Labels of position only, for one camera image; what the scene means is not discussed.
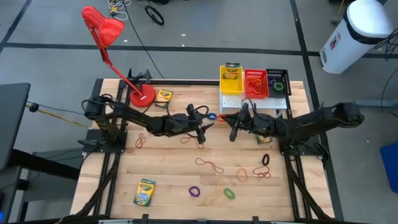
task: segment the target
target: red basket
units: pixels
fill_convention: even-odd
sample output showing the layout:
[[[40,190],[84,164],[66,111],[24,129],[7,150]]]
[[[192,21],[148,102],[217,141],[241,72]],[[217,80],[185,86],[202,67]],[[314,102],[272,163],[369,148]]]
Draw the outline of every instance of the red basket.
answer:
[[[244,71],[244,93],[246,98],[264,99],[269,96],[268,76],[265,70]]]

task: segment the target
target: purple rubber band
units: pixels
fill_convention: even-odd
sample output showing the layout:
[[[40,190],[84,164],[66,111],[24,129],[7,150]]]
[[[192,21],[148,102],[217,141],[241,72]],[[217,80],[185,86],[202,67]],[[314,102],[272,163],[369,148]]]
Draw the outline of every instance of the purple rubber band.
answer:
[[[198,194],[194,194],[194,193],[192,192],[193,189],[196,189],[196,190],[198,191]],[[190,194],[192,197],[199,197],[199,195],[200,195],[200,190],[199,190],[199,187],[197,187],[197,186],[193,186],[193,187],[189,188],[188,191],[189,191],[189,194]]]

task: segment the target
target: white container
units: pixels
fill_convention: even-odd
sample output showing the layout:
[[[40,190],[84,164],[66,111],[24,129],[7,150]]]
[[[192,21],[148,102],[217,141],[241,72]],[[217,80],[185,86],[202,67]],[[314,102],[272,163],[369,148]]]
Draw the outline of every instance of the white container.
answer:
[[[351,3],[320,51],[324,71],[341,74],[392,31],[392,23],[379,2],[357,0]]]

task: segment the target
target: wooden table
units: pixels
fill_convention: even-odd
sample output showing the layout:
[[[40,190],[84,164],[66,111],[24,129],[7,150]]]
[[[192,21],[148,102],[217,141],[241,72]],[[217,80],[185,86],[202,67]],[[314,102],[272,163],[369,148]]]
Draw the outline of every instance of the wooden table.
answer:
[[[101,94],[116,96],[118,83],[118,79],[105,79]],[[293,116],[309,113],[303,82],[290,82],[290,85]],[[173,91],[170,104],[172,114],[185,113],[189,103],[195,107],[207,105],[210,112],[218,114],[218,86],[154,85],[154,88]],[[152,106],[147,114],[160,116],[166,112]],[[155,137],[132,123],[127,129],[126,151],[121,156],[111,218],[141,218],[142,214],[149,214],[150,219],[252,220],[253,216],[258,216],[260,220],[294,220],[285,161],[276,139],[270,144],[258,145],[255,135],[240,131],[236,141],[230,142],[231,129],[226,123],[217,121],[206,132],[205,148],[198,149],[193,139],[182,144],[181,136]],[[140,133],[147,137],[147,141],[142,149],[136,149],[134,145]],[[269,168],[272,177],[260,179],[253,174],[253,169],[262,166],[261,159],[265,153],[271,158]],[[101,153],[93,153],[83,164],[71,214],[79,211],[97,188],[103,157]],[[209,164],[196,165],[197,157],[214,162],[224,169],[224,173],[217,174]],[[322,161],[315,156],[302,156],[302,164],[308,191],[324,212],[333,217]],[[249,176],[244,183],[236,178],[240,168],[245,169]],[[243,172],[239,174],[241,179],[245,178]],[[157,182],[150,207],[133,204],[137,183],[142,178]],[[194,185],[201,190],[198,198],[188,193]],[[235,192],[235,200],[224,196],[226,187]],[[304,217],[300,194],[297,198],[300,214]]]

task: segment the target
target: gray floor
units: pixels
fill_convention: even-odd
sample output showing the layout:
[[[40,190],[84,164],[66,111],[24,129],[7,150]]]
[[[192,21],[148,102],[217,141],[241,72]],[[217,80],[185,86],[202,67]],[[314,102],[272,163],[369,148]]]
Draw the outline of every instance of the gray floor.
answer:
[[[13,23],[25,0],[0,1],[0,39]],[[330,19],[338,6],[327,0],[296,0],[308,51],[318,52],[335,28]],[[8,42],[33,44],[87,44],[94,42],[80,11],[93,5],[103,14],[105,1],[33,0]],[[165,17],[159,27],[145,12],[128,6],[133,23],[145,45],[161,47],[233,47],[247,49],[300,50],[289,0],[173,0],[156,6]],[[398,27],[398,3],[385,6]],[[139,45],[127,23],[116,45]],[[149,69],[159,77],[143,51],[110,50],[114,64],[123,72]],[[307,76],[301,56],[204,52],[150,52],[167,78],[218,78],[225,62],[241,62],[244,68],[282,68],[291,80],[304,81],[310,100]],[[192,70],[198,64],[204,69]],[[363,58],[341,75],[327,74],[318,57],[310,57],[318,97],[325,105],[358,98],[380,99],[397,59]],[[6,47],[0,54],[0,83],[29,82],[29,100],[44,105],[80,110],[80,101],[89,97],[96,78],[115,77],[102,63],[97,50],[22,49]],[[386,99],[397,96],[398,77],[391,80]],[[398,119],[380,110],[362,109],[365,122],[356,129],[335,129],[327,133],[336,181],[345,220],[367,223],[396,223],[398,195],[385,175],[379,148],[398,137],[393,131]],[[60,113],[90,124],[82,116]],[[16,148],[50,151],[78,147],[86,130],[43,114],[25,112]],[[69,211],[71,198],[36,202],[28,220],[62,217]]]

